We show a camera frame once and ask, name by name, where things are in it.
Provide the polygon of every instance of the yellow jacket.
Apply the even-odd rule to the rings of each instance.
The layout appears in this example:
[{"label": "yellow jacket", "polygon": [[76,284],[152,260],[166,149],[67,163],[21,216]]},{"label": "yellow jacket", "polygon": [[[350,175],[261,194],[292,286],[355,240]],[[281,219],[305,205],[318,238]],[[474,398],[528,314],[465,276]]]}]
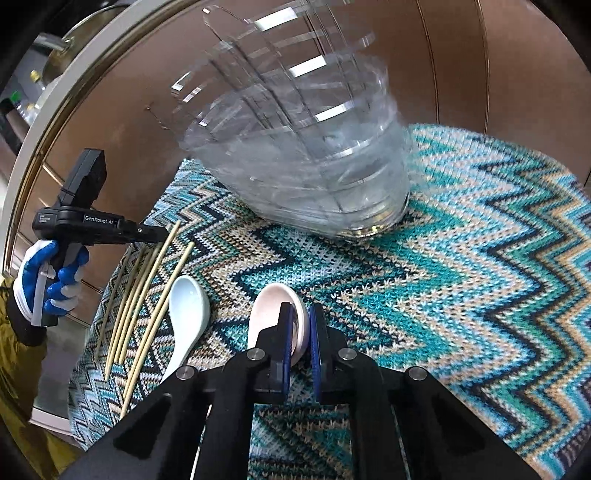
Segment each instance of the yellow jacket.
[{"label": "yellow jacket", "polygon": [[[0,286],[0,423],[4,423],[4,430],[10,433],[33,470],[43,480],[53,480],[82,454],[82,450],[29,423],[47,341],[44,330],[39,330],[36,332],[40,334],[37,335],[39,345],[22,343],[15,330],[18,331],[23,324],[15,325],[24,319],[20,311],[15,312],[11,296],[12,280],[5,280]],[[23,328],[30,329],[30,324]],[[0,454],[0,478],[16,480],[15,476],[7,475],[11,472],[7,463],[10,462],[3,460]]]}]

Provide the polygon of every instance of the chopstick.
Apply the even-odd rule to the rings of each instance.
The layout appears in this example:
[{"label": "chopstick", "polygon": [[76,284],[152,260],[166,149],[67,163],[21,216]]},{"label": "chopstick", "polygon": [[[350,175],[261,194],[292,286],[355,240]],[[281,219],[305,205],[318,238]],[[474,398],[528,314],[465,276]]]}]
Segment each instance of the chopstick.
[{"label": "chopstick", "polygon": [[[164,301],[162,308],[160,308],[160,311],[158,312],[158,316],[156,318],[155,325],[160,326],[160,323],[162,322],[164,315],[166,315],[167,310],[168,310],[168,296],[166,297],[166,300]],[[144,350],[142,350],[140,355],[136,357],[136,359],[139,358],[138,365],[142,365],[142,366],[144,365],[144,362],[146,360],[146,356],[148,356],[148,352],[150,351],[150,347],[152,345],[152,342],[154,341],[154,338],[156,337],[157,331],[158,331],[158,328],[154,328],[152,331],[150,331],[150,334],[148,335],[148,339],[147,339],[147,348],[144,348]],[[141,367],[139,367],[139,366],[136,370],[134,370],[133,372],[130,372],[130,376],[128,378],[129,390],[125,394],[123,407],[121,407],[121,416],[119,419],[122,419],[123,417],[125,417],[125,415],[127,413],[127,409],[129,408],[129,404],[131,402],[131,397],[133,396],[133,393],[135,390],[135,385],[138,382],[140,372],[141,372]]]},{"label": "chopstick", "polygon": [[131,288],[129,292],[129,296],[127,297],[127,301],[125,303],[125,309],[123,310],[123,315],[121,316],[121,323],[123,328],[121,329],[121,335],[119,337],[119,342],[117,343],[117,349],[115,350],[115,356],[113,357],[113,361],[120,364],[121,362],[118,361],[119,356],[121,354],[121,350],[123,349],[123,341],[125,340],[125,336],[127,334],[127,330],[129,328],[129,322],[131,320],[131,312],[134,308],[135,302],[138,300],[138,292],[141,286],[144,285],[145,276],[147,275],[148,267],[152,265],[153,259],[158,255],[158,246],[152,250],[151,254],[146,254],[144,257],[144,262],[142,263],[142,268],[139,269],[139,273],[136,279],[134,279],[134,286]]},{"label": "chopstick", "polygon": [[107,356],[107,363],[105,365],[105,380],[109,379],[111,375],[111,367],[113,366],[113,358],[115,356],[115,348],[117,343],[119,342],[119,337],[121,335],[121,329],[123,324],[121,322],[121,317],[125,310],[125,304],[127,303],[127,297],[129,296],[129,292],[131,291],[131,287],[134,285],[134,278],[135,274],[138,272],[138,268],[142,263],[142,257],[144,256],[144,252],[146,250],[146,245],[143,245],[142,248],[139,249],[139,255],[137,260],[135,261],[135,265],[133,270],[129,275],[129,280],[127,281],[127,285],[125,286],[125,291],[123,292],[123,296],[121,297],[121,303],[119,304],[119,311],[117,312],[117,318],[115,319],[115,324],[113,326],[113,332],[111,333],[111,341],[109,342],[109,355]]},{"label": "chopstick", "polygon": [[127,349],[129,347],[129,341],[131,340],[131,335],[133,334],[135,325],[138,321],[138,317],[139,317],[139,313],[142,309],[142,305],[144,304],[145,298],[148,295],[148,290],[150,289],[150,285],[152,284],[152,280],[156,276],[156,273],[157,273],[158,269],[160,268],[160,265],[162,264],[162,260],[164,259],[164,256],[166,254],[166,250],[168,250],[168,247],[174,241],[174,238],[177,235],[180,225],[181,225],[180,220],[178,220],[174,224],[172,230],[168,234],[166,241],[164,242],[164,245],[162,246],[162,248],[160,249],[160,252],[158,253],[158,257],[155,259],[155,261],[152,264],[152,269],[150,270],[150,273],[147,275],[146,278],[144,278],[142,280],[143,288],[141,290],[141,294],[139,295],[139,301],[137,303],[135,303],[134,314],[128,323],[128,328],[127,328],[127,331],[125,334],[123,348],[121,349],[121,353],[118,358],[118,361],[120,364],[123,364],[123,362],[125,361],[125,356],[127,355]]},{"label": "chopstick", "polygon": [[166,313],[165,308],[163,308],[163,307],[164,307],[165,303],[168,305],[168,294],[170,293],[170,289],[172,288],[174,281],[177,279],[178,275],[180,274],[181,270],[183,269],[185,262],[187,261],[189,255],[191,254],[194,246],[195,246],[194,242],[189,242],[189,244],[187,245],[187,248],[185,248],[183,256],[178,261],[178,264],[177,264],[176,268],[174,269],[172,275],[170,275],[170,278],[168,279],[168,282],[166,283],[164,290],[160,294],[160,298],[158,299],[158,303],[156,304],[156,307],[154,308],[154,311],[152,312],[150,322],[148,323],[148,326],[146,327],[146,330],[144,332],[144,336],[142,337],[142,341],[139,344],[139,348],[138,348],[136,357],[134,359],[133,366],[131,367],[131,370],[129,371],[129,377],[127,379],[127,383],[125,385],[125,390],[124,390],[125,401],[124,401],[124,407],[123,407],[122,411],[127,412],[127,408],[129,407],[129,402],[131,401],[131,396],[133,395],[133,392],[135,389],[135,384],[136,384],[138,377],[139,377],[139,373],[140,373],[142,367],[144,366],[145,357],[148,354],[148,350],[150,349],[150,347],[152,345],[151,342],[154,341],[154,336],[156,335],[156,332],[158,331],[158,328],[160,327],[160,322],[162,321],[162,318],[164,317],[164,314]]},{"label": "chopstick", "polygon": [[110,292],[109,301],[107,302],[107,307],[105,309],[105,314],[103,315],[103,323],[100,326],[99,338],[96,341],[96,348],[95,348],[95,363],[98,364],[99,362],[99,350],[100,345],[103,343],[103,339],[105,338],[105,327],[107,322],[109,321],[109,315],[111,314],[111,308],[113,306],[113,301],[117,296],[117,290],[119,290],[119,286],[121,285],[121,279],[123,278],[123,272],[127,268],[127,263],[131,257],[131,249],[128,248],[125,252],[123,257],[123,263],[119,269],[119,273],[117,273],[117,278],[115,279],[115,283],[113,283],[113,289]]}]

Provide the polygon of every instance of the chevron knit fabric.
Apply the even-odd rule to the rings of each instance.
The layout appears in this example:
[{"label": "chevron knit fabric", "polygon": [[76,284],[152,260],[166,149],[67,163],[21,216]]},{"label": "chevron knit fabric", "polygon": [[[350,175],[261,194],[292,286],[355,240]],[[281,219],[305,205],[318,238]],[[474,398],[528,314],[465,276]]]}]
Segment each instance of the chevron knit fabric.
[{"label": "chevron knit fabric", "polygon": [[[591,435],[589,199],[541,153],[439,126],[416,125],[414,136],[435,188],[413,194],[396,228],[358,245],[262,220],[198,161],[186,160],[149,216],[157,225],[182,225],[125,364],[106,382],[106,346],[99,364],[93,360],[111,280],[72,375],[70,422],[80,444],[89,448],[119,419],[150,314],[194,241],[183,273],[207,291],[212,316],[191,365],[218,367],[245,349],[254,298],[283,282],[307,304],[324,305],[351,347],[383,367],[424,366],[543,479],[560,478]],[[114,303],[107,344],[119,297]],[[173,347],[167,316],[132,406],[158,385]],[[304,357],[288,401],[256,407],[250,478],[352,477],[347,409],[320,407],[311,391]]]}]

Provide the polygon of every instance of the blue and white glove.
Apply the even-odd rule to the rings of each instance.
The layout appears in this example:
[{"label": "blue and white glove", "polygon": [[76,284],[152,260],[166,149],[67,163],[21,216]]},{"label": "blue and white glove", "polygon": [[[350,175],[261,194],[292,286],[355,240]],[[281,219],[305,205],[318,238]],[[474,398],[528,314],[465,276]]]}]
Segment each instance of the blue and white glove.
[{"label": "blue and white glove", "polygon": [[[39,269],[45,262],[49,262],[58,250],[57,241],[39,240],[26,251],[22,260],[17,279],[14,282],[14,297],[18,309],[29,322],[33,318],[35,287],[37,286]],[[81,289],[80,280],[84,272],[84,265],[88,263],[89,257],[88,249],[81,247],[76,259],[58,272],[59,281],[47,288],[48,300],[43,304],[43,310],[46,313],[63,317],[76,307]],[[49,268],[50,278],[55,277],[55,271],[51,266]]]}]

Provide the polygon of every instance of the screw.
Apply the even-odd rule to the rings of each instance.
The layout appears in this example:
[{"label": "screw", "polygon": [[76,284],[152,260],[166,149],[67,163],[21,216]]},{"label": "screw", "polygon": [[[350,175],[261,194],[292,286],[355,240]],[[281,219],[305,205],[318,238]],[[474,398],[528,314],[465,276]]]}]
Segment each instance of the screw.
[{"label": "screw", "polygon": [[195,374],[195,369],[188,365],[177,368],[177,378],[179,380],[188,380]]},{"label": "screw", "polygon": [[408,369],[408,376],[421,382],[427,378],[427,371],[423,367],[411,367]]},{"label": "screw", "polygon": [[265,356],[265,351],[262,348],[251,348],[248,352],[246,352],[246,356],[250,360],[261,360]]},{"label": "screw", "polygon": [[343,360],[352,360],[357,356],[357,352],[352,348],[342,348],[339,350],[339,357]]}]

